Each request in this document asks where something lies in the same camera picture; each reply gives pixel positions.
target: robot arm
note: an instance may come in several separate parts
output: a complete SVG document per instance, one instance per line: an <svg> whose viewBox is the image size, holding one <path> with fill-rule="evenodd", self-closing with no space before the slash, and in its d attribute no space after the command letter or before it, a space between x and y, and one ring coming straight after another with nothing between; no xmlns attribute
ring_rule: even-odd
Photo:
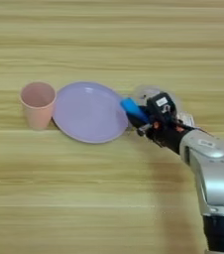
<svg viewBox="0 0 224 254"><path fill-rule="evenodd" d="M224 253L224 141L193 130L182 138L180 156L195 175L209 250Z"/></svg>
<svg viewBox="0 0 224 254"><path fill-rule="evenodd" d="M177 119L167 93L147 96L146 105L135 108L125 102L122 106L140 136L170 148L191 167L209 247L206 254L224 253L224 141Z"/></svg>

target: pink cup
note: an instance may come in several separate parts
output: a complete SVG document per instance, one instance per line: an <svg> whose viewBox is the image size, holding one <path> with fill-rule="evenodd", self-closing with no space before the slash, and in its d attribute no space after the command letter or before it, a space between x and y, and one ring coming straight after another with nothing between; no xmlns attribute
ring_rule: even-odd
<svg viewBox="0 0 224 254"><path fill-rule="evenodd" d="M21 103L29 126L44 130L53 117L56 91L48 83L33 82L21 91Z"/></svg>

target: cup rim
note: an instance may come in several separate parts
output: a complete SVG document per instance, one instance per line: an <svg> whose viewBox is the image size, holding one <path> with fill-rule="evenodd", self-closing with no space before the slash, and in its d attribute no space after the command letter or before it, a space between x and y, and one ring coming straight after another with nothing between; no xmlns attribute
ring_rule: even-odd
<svg viewBox="0 0 224 254"><path fill-rule="evenodd" d="M47 86L49 86L49 87L53 90L54 95L55 95L53 101L50 102L49 104L47 104L46 106L42 106L42 107L36 107L36 106L31 106L31 105L27 104L27 103L23 100L23 98L22 98L22 93L23 93L24 89L25 89L28 85L33 84L33 83L43 83L43 84L46 84ZM25 106L27 106L27 107L29 107L29 108L33 108L33 109L43 109L43 108L47 108L47 107L51 106L52 104L55 103L56 97L57 97L56 90L55 90L49 83L42 82L42 81L35 81L35 82L31 82L31 83L26 84L24 87L22 87L21 92L20 92L20 94L19 94L19 99L20 99L21 103L24 104Z"/></svg>

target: purple plate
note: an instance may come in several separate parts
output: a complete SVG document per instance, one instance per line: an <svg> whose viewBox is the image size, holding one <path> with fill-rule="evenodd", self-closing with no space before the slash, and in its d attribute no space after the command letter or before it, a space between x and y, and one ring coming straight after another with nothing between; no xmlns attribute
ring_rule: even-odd
<svg viewBox="0 0 224 254"><path fill-rule="evenodd" d="M54 121L66 135L86 143L105 143L123 134L128 118L122 97L94 82L76 82L57 93Z"/></svg>

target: table surface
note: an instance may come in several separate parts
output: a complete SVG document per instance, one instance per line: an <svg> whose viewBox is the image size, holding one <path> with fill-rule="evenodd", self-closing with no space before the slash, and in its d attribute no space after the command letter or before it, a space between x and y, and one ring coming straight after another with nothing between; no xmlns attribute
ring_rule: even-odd
<svg viewBox="0 0 224 254"><path fill-rule="evenodd" d="M134 133L29 130L34 80L158 85L224 138L224 0L0 0L0 254L203 253L190 169Z"/></svg>

